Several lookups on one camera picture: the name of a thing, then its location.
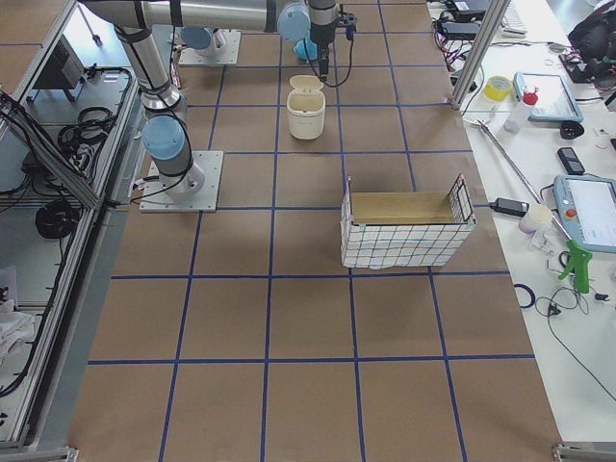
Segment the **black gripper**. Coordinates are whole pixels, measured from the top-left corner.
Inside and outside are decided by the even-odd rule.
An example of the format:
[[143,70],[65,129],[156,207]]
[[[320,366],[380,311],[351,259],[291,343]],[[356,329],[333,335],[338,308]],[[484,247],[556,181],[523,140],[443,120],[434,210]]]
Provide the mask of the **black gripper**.
[[311,21],[310,37],[317,45],[319,79],[329,75],[329,44],[333,42],[337,28],[337,3],[335,0],[309,0],[308,12]]

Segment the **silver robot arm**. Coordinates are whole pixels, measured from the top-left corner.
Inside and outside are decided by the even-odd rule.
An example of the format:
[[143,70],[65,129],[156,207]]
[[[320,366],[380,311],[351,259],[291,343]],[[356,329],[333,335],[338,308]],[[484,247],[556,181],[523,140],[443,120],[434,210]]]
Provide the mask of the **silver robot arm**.
[[180,36],[186,46],[199,53],[216,53],[227,44],[224,32],[217,28],[183,27]]
[[327,83],[329,51],[339,29],[354,40],[356,16],[337,1],[84,1],[89,11],[114,25],[139,81],[141,103],[149,116],[183,112],[182,93],[172,83],[169,65],[158,51],[152,27],[237,29],[277,33],[291,42],[309,38],[308,56],[318,81]]

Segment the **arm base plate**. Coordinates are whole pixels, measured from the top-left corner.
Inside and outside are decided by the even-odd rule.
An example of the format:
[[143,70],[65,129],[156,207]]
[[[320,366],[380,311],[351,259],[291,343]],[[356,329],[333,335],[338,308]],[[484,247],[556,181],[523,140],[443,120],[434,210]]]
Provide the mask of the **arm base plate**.
[[179,64],[192,67],[235,65],[241,36],[239,30],[233,29],[184,27],[180,32],[183,44]]
[[218,205],[222,172],[222,151],[194,151],[193,165],[181,182],[162,176],[144,187],[145,199],[139,208],[143,213],[213,213]]

